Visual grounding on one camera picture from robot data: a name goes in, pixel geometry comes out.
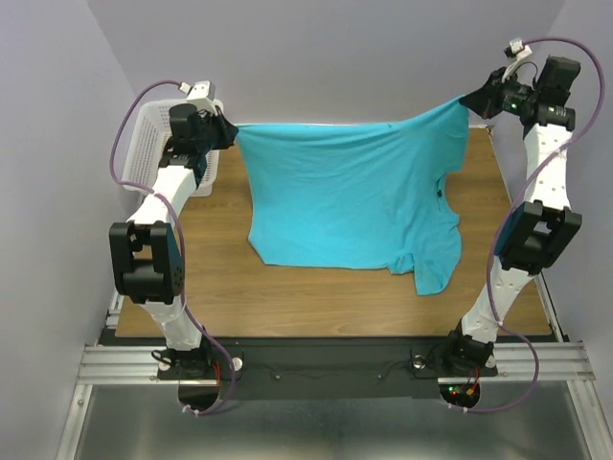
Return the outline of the white plastic basket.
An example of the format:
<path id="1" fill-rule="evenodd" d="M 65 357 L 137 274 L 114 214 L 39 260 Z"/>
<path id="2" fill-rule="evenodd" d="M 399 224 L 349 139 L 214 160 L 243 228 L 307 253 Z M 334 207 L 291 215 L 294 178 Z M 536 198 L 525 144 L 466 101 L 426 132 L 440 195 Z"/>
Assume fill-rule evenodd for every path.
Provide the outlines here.
<path id="1" fill-rule="evenodd" d="M 195 176 L 194 196 L 209 196 L 216 180 L 219 153 L 227 149 L 215 149 L 206 153 L 171 153 L 167 150 L 170 139 L 169 110 L 183 99 L 148 102 L 139 108 L 136 124 L 131 134 L 121 181 L 130 191 L 152 188 L 158 170 L 166 166 L 192 167 Z M 223 108 L 215 100 L 216 108 Z"/>

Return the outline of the turquoise t shirt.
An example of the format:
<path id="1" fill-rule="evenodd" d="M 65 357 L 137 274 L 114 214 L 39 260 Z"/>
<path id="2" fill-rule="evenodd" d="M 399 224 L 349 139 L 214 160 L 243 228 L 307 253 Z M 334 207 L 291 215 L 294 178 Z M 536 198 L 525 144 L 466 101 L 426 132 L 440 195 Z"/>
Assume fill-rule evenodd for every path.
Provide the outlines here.
<path id="1" fill-rule="evenodd" d="M 386 269 L 412 274 L 420 295 L 440 293 L 462 256 L 446 180 L 468 134 L 456 100 L 403 121 L 243 125 L 248 240 L 267 265 Z"/>

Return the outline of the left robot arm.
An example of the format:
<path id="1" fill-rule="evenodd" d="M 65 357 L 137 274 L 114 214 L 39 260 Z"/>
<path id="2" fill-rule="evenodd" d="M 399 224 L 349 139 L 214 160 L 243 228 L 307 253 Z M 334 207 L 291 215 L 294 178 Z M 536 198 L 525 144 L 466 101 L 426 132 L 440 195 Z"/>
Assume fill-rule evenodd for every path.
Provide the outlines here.
<path id="1" fill-rule="evenodd" d="M 221 105 L 181 103 L 169 109 L 170 135 L 152 185 L 139 209 L 109 229 L 115 287 L 145 310 L 162 331 L 166 347 L 153 352 L 161 380 L 204 380 L 214 369 L 211 341 L 191 319 L 185 299 L 184 238 L 178 216 L 198 189 L 214 150 L 230 148 L 238 128 Z"/>

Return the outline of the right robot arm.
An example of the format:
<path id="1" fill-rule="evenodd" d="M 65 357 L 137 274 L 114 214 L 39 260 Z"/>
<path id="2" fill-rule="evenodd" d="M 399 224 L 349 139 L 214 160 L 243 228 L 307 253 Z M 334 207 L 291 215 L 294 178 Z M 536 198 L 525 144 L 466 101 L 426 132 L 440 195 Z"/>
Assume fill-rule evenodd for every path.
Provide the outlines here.
<path id="1" fill-rule="evenodd" d="M 526 188 L 512 205 L 488 256 L 488 277 L 473 307 L 446 340 L 442 364 L 454 374 L 495 365 L 493 346 L 512 304 L 543 269 L 551 266 L 577 234 L 582 217 L 566 192 L 566 152 L 576 112 L 567 107 L 578 62 L 548 57 L 532 84 L 519 81 L 517 65 L 490 74 L 460 103 L 483 119 L 507 112 L 523 127 Z"/>

